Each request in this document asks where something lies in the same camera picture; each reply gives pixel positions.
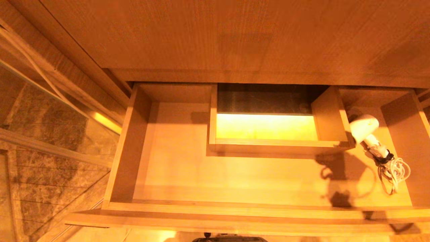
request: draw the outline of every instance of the wooden cabinet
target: wooden cabinet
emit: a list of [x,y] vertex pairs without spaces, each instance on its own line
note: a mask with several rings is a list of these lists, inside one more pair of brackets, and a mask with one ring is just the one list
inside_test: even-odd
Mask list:
[[[66,223],[262,235],[430,232],[430,128],[413,91],[332,86],[312,103],[316,140],[227,142],[217,137],[216,87],[136,83],[103,207]],[[360,113],[379,120],[374,134],[411,166],[395,195],[349,137],[348,118]]]

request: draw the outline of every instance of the inner drawer compartment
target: inner drawer compartment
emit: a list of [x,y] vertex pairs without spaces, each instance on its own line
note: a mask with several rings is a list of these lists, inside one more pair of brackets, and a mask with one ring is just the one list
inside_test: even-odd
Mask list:
[[354,147],[335,87],[219,84],[209,128],[216,152],[316,155]]
[[412,91],[330,87],[319,96],[339,101],[336,112],[345,107],[346,121],[359,113],[379,120],[375,135],[412,169],[395,195],[385,191],[361,145],[309,158],[213,154],[208,126],[215,93],[216,85],[135,84],[104,209],[277,217],[283,213],[270,211],[291,206],[359,211],[430,204],[422,189],[430,168],[429,124]]

